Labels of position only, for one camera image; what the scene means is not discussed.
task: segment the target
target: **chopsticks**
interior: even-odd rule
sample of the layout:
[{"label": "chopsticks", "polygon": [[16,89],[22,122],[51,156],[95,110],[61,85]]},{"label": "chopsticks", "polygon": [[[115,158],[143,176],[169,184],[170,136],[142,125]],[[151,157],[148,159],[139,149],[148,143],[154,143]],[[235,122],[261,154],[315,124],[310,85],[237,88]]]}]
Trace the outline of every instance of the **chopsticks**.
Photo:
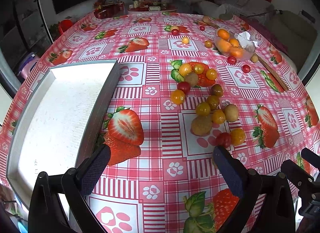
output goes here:
[{"label": "chopsticks", "polygon": [[270,67],[262,58],[260,58],[258,55],[259,62],[270,72],[271,75],[274,76],[274,78],[279,82],[280,86],[284,89],[284,91],[288,92],[289,88],[287,85],[283,82],[283,80],[280,78],[280,76],[277,74],[276,71],[273,70],[272,67]]}]

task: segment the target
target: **kiwi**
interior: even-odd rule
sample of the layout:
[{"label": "kiwi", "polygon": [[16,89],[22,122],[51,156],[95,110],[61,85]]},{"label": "kiwi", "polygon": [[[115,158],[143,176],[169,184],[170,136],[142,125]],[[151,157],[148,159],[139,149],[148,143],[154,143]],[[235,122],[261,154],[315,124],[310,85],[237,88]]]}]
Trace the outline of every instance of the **kiwi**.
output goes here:
[{"label": "kiwi", "polygon": [[194,87],[198,84],[198,75],[194,72],[191,72],[184,77],[184,81],[188,82],[191,87]]},{"label": "kiwi", "polygon": [[229,123],[233,123],[239,118],[239,110],[236,105],[233,105],[233,104],[227,105],[224,108],[223,112],[226,116],[226,121]]},{"label": "kiwi", "polygon": [[191,130],[197,136],[207,136],[212,129],[212,121],[209,116],[197,116],[191,122]]}]

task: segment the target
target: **tablecloth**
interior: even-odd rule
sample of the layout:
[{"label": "tablecloth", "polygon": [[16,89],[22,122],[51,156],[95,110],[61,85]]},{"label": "tablecloth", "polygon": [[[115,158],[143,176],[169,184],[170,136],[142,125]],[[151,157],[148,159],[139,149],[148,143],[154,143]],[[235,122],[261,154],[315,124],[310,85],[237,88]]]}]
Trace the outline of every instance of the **tablecloth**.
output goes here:
[{"label": "tablecloth", "polygon": [[[118,60],[122,76],[108,112],[115,112],[118,106],[130,107],[139,115],[145,135],[141,155],[107,166],[89,197],[90,208],[108,232],[182,232],[189,218],[186,198],[193,195],[207,205],[227,188],[211,161],[215,138],[223,131],[238,127],[245,130],[244,143],[231,145],[228,150],[246,168],[256,169],[260,174],[276,174],[286,159],[297,162],[304,147],[319,154],[319,124],[314,122],[308,94],[290,65],[279,58],[262,35],[237,16],[215,23],[237,33],[247,30],[258,43],[257,54],[272,65],[289,91],[279,93],[280,87],[270,86],[268,72],[259,62],[229,65],[215,48],[206,48],[204,41],[213,40],[215,29],[205,26],[201,31],[199,26],[205,23],[200,15],[143,13],[99,20],[90,13],[54,42],[13,99],[0,130],[1,183],[9,186],[5,169],[12,133],[39,80],[54,65],[83,61]],[[172,36],[165,30],[167,25],[183,26],[180,29],[184,33]],[[181,42],[183,36],[189,37],[189,44]],[[126,52],[134,50],[126,45],[135,37],[146,39],[147,47]],[[237,105],[239,119],[214,126],[209,136],[193,135],[190,123],[196,116],[195,107],[206,99],[210,88],[193,88],[182,105],[173,104],[170,92],[177,87],[171,78],[174,60],[203,62],[216,69],[216,82],[224,89],[220,107]],[[244,63],[251,66],[248,74],[241,70]],[[278,125],[280,138],[271,149],[255,146],[252,134],[254,127],[259,126],[254,112],[257,105],[268,108]],[[309,172],[314,174],[315,169],[312,167]],[[295,198],[297,189],[290,186]],[[260,196],[244,232],[252,227],[262,201]]]}]

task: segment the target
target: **strawberry print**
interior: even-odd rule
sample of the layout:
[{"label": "strawberry print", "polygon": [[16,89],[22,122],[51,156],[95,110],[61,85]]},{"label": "strawberry print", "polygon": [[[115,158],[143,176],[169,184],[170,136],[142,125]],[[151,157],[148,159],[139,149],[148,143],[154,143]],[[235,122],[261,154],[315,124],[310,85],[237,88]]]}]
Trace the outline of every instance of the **strawberry print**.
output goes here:
[{"label": "strawberry print", "polygon": [[129,108],[120,106],[116,112],[108,114],[106,125],[109,134],[114,138],[133,145],[141,145],[144,141],[144,134],[139,116]]},{"label": "strawberry print", "polygon": [[131,158],[138,157],[141,149],[138,145],[122,142],[107,132],[104,136],[104,144],[108,145],[111,150],[109,166],[121,163]]},{"label": "strawberry print", "polygon": [[49,61],[55,66],[65,63],[72,55],[72,50],[63,50],[59,54],[51,53]]},{"label": "strawberry print", "polygon": [[147,39],[137,37],[129,41],[127,45],[118,48],[118,52],[124,53],[124,52],[134,52],[134,51],[144,50],[144,49],[147,49],[149,45],[150,43]]},{"label": "strawberry print", "polygon": [[263,75],[264,79],[266,80],[266,83],[276,92],[283,93],[284,89],[279,84],[279,82],[275,79],[273,75],[270,73],[266,74],[263,70],[260,71],[260,73]]},{"label": "strawberry print", "polygon": [[[164,30],[165,31],[167,31],[167,32],[171,32],[171,27],[172,27],[173,25],[167,25],[167,26],[165,26],[164,27]],[[180,33],[190,33],[190,31],[188,31],[187,29],[187,27],[185,27],[185,26],[177,26],[178,28],[179,28],[179,32]]]},{"label": "strawberry print", "polygon": [[99,32],[98,35],[96,35],[94,37],[95,40],[100,40],[100,39],[103,39],[103,38],[108,38],[108,37],[112,37],[116,34],[118,30],[108,30],[108,31],[101,31]]},{"label": "strawberry print", "polygon": [[319,122],[319,117],[309,95],[307,97],[306,109],[308,114],[305,116],[305,122],[307,123],[308,127],[311,128]]},{"label": "strawberry print", "polygon": [[311,173],[310,163],[301,157],[300,152],[297,153],[297,164],[301,169],[304,169],[306,173]]},{"label": "strawberry print", "polygon": [[118,19],[124,19],[127,18],[127,15],[122,15],[122,16],[117,16],[117,17],[113,17],[114,20],[118,20]]},{"label": "strawberry print", "polygon": [[144,22],[150,22],[150,21],[152,21],[152,19],[146,17],[146,18],[137,19],[133,23],[144,23]]},{"label": "strawberry print", "polygon": [[261,123],[260,126],[253,128],[252,137],[257,138],[260,148],[272,148],[280,135],[278,125],[268,108],[258,104],[257,110],[254,111],[255,118]]},{"label": "strawberry print", "polygon": [[98,27],[96,24],[81,24],[81,28],[83,31],[91,31],[95,30]]},{"label": "strawberry print", "polygon": [[280,52],[270,44],[270,52],[272,54],[272,58],[270,59],[274,64],[279,64],[282,62],[282,55]]}]

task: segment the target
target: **paw print pattern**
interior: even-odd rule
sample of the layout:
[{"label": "paw print pattern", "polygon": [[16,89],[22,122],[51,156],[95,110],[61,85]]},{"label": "paw print pattern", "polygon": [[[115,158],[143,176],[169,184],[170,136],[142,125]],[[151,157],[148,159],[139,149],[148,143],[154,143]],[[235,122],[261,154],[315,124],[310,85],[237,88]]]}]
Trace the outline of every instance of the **paw print pattern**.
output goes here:
[{"label": "paw print pattern", "polygon": [[148,57],[148,61],[150,61],[150,62],[156,61],[156,59],[157,58],[155,56]]},{"label": "paw print pattern", "polygon": [[108,233],[124,233],[132,231],[132,227],[127,223],[131,218],[122,212],[114,215],[112,208],[104,207],[96,214],[97,219]]},{"label": "paw print pattern", "polygon": [[286,160],[290,160],[290,153],[287,152],[287,154],[284,157]]},{"label": "paw print pattern", "polygon": [[146,196],[146,198],[155,200],[158,197],[158,194],[160,193],[160,190],[155,185],[151,185],[150,187],[144,187],[143,195]]},{"label": "paw print pattern", "polygon": [[164,102],[163,105],[167,110],[173,110],[175,107],[177,107],[177,105],[172,103],[169,99],[166,102]]},{"label": "paw print pattern", "polygon": [[169,168],[167,169],[167,173],[169,173],[172,177],[176,177],[176,175],[181,175],[183,173],[182,169],[183,166],[180,165],[180,163],[171,162],[169,164]]},{"label": "paw print pattern", "polygon": [[245,156],[245,153],[239,153],[237,159],[242,162],[243,165],[247,163],[248,158]]},{"label": "paw print pattern", "polygon": [[137,68],[128,68],[127,66],[123,66],[122,68],[120,68],[120,71],[122,71],[121,77],[119,79],[119,81],[131,81],[132,77],[137,77],[139,76],[139,73],[137,73],[137,71],[139,71],[139,69]]},{"label": "paw print pattern", "polygon": [[263,169],[262,167],[256,167],[255,170],[259,173],[259,174],[263,174]]},{"label": "paw print pattern", "polygon": [[148,87],[148,89],[145,89],[146,95],[155,95],[158,91],[154,86]]},{"label": "paw print pattern", "polygon": [[231,93],[234,94],[234,95],[239,95],[239,90],[237,90],[235,88],[232,88],[231,89]]}]

